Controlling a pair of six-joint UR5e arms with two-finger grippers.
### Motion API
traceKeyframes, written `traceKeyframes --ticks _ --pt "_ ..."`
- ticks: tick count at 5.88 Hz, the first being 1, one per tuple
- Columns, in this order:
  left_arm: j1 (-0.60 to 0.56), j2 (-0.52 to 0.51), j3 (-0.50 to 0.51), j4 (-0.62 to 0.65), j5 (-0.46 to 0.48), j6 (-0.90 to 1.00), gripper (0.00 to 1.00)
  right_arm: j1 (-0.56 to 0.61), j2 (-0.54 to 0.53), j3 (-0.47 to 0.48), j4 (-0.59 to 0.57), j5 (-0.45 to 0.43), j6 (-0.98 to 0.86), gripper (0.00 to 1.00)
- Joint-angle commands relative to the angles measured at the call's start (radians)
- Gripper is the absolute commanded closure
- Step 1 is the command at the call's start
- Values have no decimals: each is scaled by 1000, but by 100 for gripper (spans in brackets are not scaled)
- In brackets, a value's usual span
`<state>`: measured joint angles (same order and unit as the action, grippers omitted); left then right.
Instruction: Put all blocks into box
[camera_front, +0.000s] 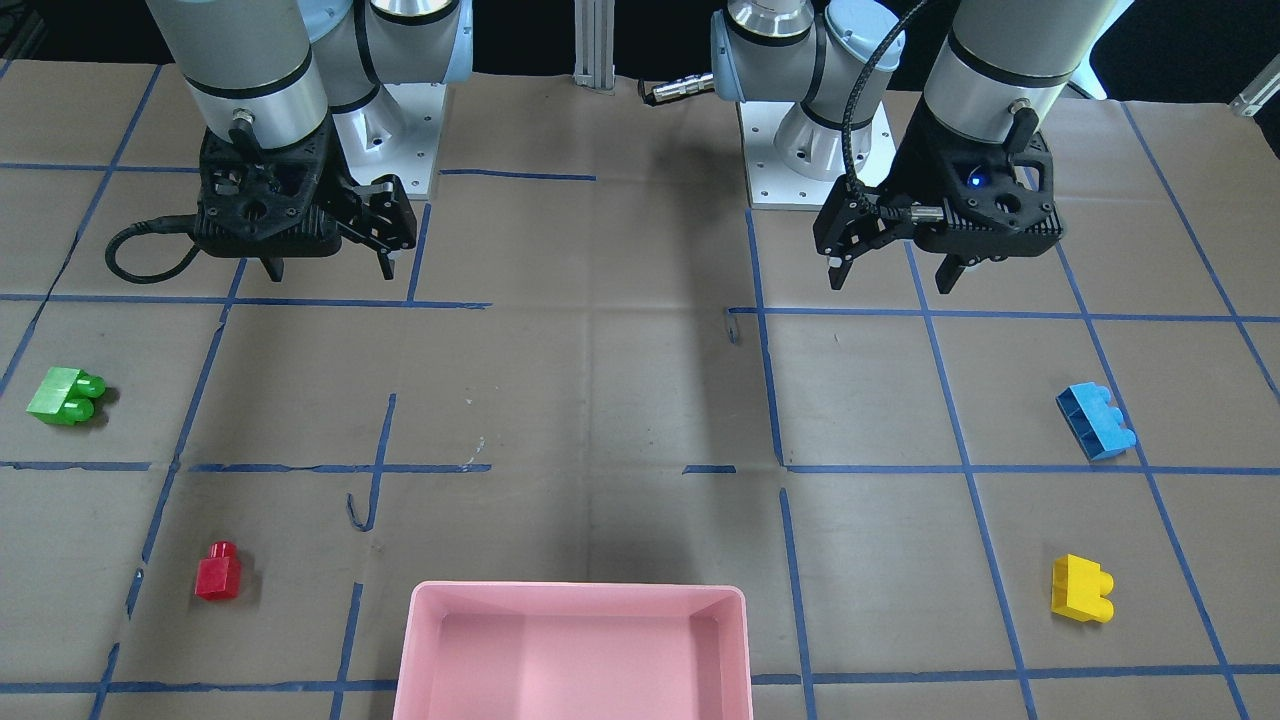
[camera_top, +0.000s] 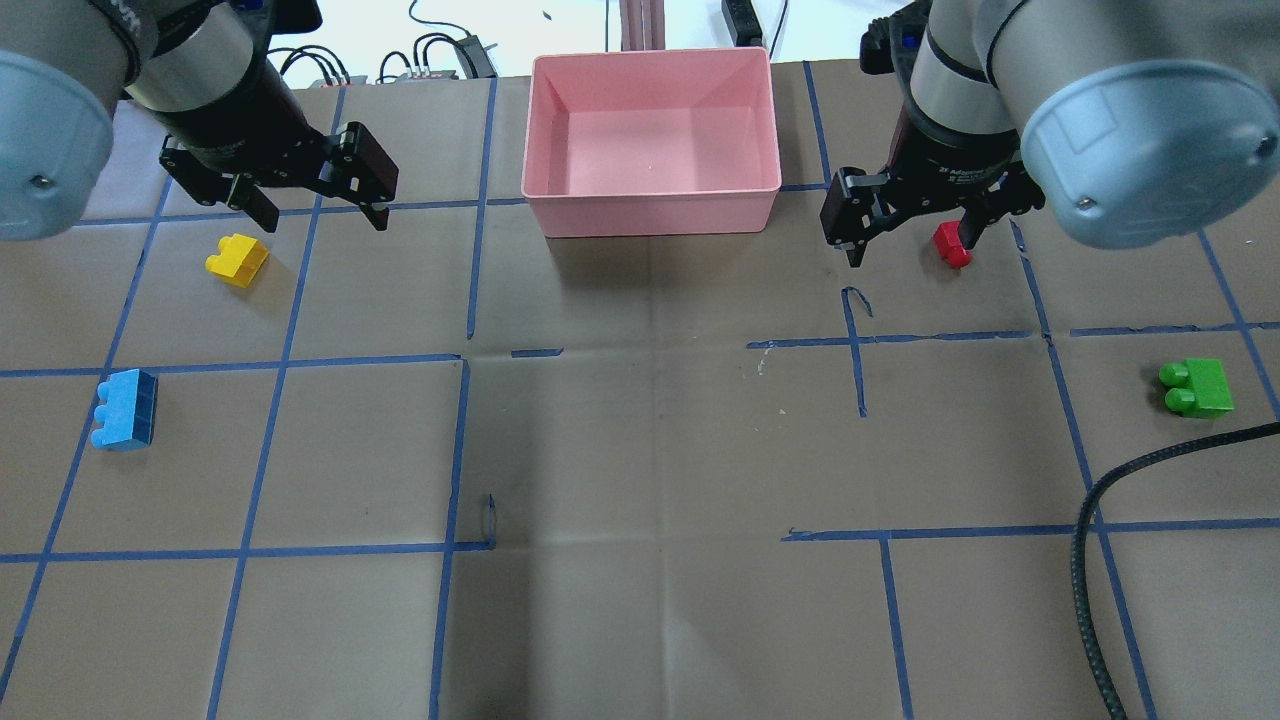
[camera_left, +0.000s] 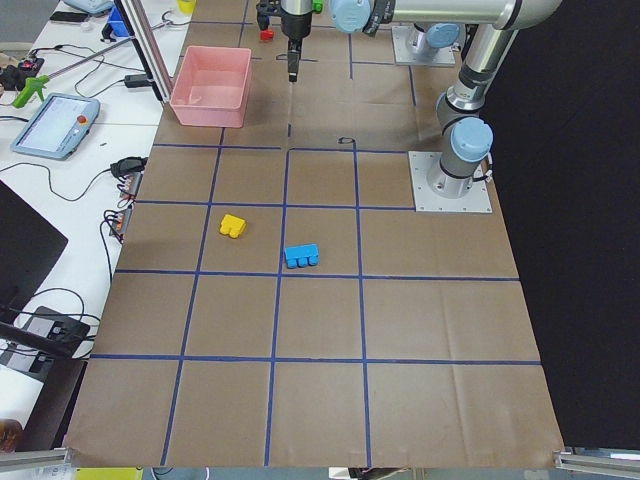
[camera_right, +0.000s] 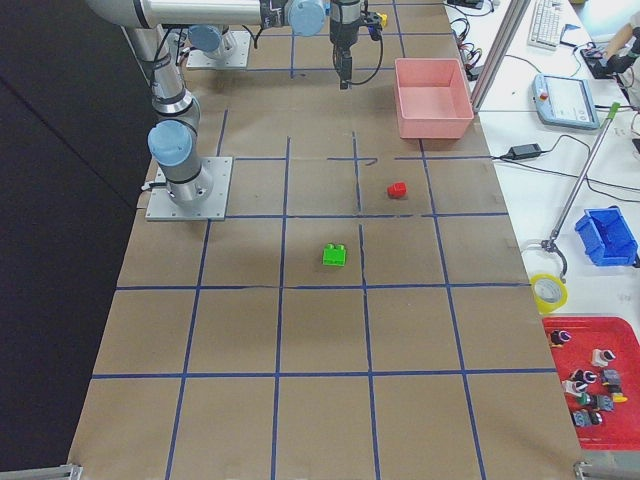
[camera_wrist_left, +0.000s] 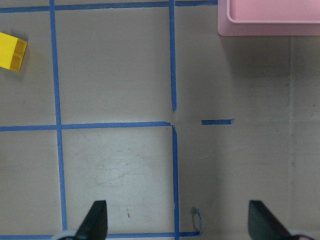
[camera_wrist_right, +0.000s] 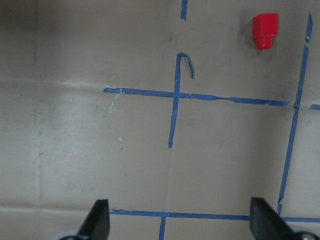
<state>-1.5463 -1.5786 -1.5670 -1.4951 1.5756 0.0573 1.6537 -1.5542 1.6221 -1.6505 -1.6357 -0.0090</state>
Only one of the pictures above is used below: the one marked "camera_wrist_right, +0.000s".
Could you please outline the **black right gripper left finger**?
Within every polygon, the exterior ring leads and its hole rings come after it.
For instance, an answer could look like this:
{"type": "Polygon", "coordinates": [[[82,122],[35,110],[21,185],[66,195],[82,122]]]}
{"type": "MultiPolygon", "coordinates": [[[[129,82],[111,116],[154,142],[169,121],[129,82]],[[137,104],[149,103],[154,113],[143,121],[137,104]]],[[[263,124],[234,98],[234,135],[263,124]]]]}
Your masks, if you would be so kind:
{"type": "Polygon", "coordinates": [[[75,235],[76,240],[107,240],[110,233],[108,199],[95,201],[87,217],[75,235]]]}

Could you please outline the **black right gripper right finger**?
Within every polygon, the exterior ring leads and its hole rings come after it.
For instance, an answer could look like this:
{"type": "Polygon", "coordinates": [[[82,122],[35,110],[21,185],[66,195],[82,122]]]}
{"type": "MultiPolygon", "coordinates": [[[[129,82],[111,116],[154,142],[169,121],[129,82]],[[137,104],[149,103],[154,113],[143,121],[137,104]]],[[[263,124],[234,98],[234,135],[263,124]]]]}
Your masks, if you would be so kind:
{"type": "Polygon", "coordinates": [[[262,197],[250,200],[250,231],[256,240],[318,240],[308,231],[294,231],[262,197]]]}

